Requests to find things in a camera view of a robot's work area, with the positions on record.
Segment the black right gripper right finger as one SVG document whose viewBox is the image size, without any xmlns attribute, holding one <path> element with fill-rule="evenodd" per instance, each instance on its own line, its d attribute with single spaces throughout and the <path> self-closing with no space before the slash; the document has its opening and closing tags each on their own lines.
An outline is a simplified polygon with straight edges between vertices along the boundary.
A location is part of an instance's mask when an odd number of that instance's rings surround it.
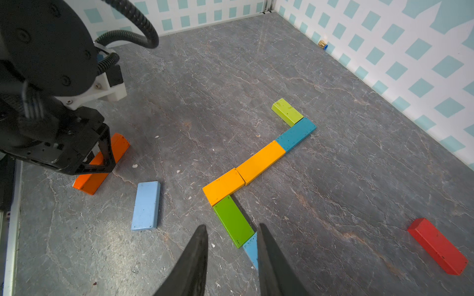
<svg viewBox="0 0 474 296">
<path fill-rule="evenodd" d="M 259 285 L 262 296 L 308 296 L 264 223 L 257 232 Z"/>
</svg>

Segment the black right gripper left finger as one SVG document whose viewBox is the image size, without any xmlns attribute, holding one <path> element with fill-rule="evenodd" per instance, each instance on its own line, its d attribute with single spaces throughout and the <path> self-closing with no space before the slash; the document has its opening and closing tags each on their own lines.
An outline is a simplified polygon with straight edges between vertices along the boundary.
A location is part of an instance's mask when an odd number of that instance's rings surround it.
<svg viewBox="0 0 474 296">
<path fill-rule="evenodd" d="M 199 225 L 171 273 L 154 295 L 203 296 L 206 288 L 208 242 L 206 225 Z"/>
</svg>

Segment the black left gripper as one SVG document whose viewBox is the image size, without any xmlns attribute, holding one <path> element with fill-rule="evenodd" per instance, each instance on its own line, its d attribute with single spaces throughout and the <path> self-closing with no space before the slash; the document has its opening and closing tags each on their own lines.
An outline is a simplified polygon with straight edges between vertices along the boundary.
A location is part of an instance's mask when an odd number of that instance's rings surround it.
<svg viewBox="0 0 474 296">
<path fill-rule="evenodd" d="M 96 110 L 80 107 L 72 112 L 53 140 L 33 139 L 21 133 L 19 113 L 1 106 L 1 152 L 65 175 L 110 173 L 116 166 L 111 134 Z"/>
</svg>

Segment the light blue long block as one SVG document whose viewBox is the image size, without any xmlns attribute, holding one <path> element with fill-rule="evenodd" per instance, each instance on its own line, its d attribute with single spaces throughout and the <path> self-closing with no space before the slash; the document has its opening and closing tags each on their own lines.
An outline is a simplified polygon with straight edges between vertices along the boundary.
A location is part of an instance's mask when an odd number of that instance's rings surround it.
<svg viewBox="0 0 474 296">
<path fill-rule="evenodd" d="M 258 247 L 257 247 L 257 233 L 254 233 L 243 245 L 243 249 L 249 257 L 253 267 L 258 270 Z"/>
</svg>

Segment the light blue short block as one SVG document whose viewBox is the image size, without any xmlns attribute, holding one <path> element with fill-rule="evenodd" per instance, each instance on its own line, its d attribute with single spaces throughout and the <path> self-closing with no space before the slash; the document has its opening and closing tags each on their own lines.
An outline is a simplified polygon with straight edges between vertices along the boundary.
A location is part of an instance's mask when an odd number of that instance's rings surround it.
<svg viewBox="0 0 474 296">
<path fill-rule="evenodd" d="M 132 218 L 132 231 L 157 228 L 159 213 L 160 182 L 139 183 Z"/>
</svg>

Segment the yellow-orange short block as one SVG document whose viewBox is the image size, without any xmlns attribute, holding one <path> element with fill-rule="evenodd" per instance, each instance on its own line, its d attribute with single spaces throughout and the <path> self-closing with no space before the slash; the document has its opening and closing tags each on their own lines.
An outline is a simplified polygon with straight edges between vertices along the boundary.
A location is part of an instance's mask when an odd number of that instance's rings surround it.
<svg viewBox="0 0 474 296">
<path fill-rule="evenodd" d="M 245 182 L 238 170 L 233 168 L 226 174 L 217 178 L 210 184 L 203 187 L 203 192 L 210 205 L 213 207 L 223 198 L 232 195 L 245 185 Z"/>
</svg>

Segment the yellow-orange long block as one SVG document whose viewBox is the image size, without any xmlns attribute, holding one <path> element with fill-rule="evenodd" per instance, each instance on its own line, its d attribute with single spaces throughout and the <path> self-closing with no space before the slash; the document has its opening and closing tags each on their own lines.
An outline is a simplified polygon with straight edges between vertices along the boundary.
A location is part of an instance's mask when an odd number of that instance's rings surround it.
<svg viewBox="0 0 474 296">
<path fill-rule="evenodd" d="M 276 141 L 272 141 L 247 161 L 238 166 L 237 171 L 247 186 L 285 154 L 285 149 Z"/>
</svg>

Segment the teal long block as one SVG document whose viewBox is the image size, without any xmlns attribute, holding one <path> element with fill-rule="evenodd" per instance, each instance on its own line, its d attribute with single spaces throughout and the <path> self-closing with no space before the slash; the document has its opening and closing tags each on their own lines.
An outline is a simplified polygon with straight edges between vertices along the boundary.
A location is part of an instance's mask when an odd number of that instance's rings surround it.
<svg viewBox="0 0 474 296">
<path fill-rule="evenodd" d="M 285 152 L 289 152 L 316 129 L 317 126 L 308 118 L 304 117 L 293 127 L 280 135 L 276 139 L 276 142 L 279 143 Z"/>
</svg>

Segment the lime green short block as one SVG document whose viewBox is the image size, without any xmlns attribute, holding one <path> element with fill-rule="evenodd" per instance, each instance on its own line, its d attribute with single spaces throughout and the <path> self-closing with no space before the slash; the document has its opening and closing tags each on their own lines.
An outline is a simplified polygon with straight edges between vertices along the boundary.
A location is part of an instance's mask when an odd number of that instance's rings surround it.
<svg viewBox="0 0 474 296">
<path fill-rule="evenodd" d="M 273 103 L 272 110 L 290 127 L 295 126 L 297 122 L 304 118 L 303 115 L 285 101 L 284 98 Z"/>
</svg>

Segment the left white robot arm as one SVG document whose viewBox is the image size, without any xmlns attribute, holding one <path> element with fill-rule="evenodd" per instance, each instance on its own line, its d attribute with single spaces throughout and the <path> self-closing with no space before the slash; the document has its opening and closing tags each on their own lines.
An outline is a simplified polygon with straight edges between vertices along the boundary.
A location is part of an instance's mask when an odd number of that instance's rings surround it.
<svg viewBox="0 0 474 296">
<path fill-rule="evenodd" d="M 109 5 L 138 28 L 92 39 L 64 1 L 1 2 L 1 152 L 66 175 L 110 173 L 109 127 L 87 103 L 126 95 L 119 55 L 128 41 L 158 47 L 159 35 L 129 1 Z"/>
</svg>

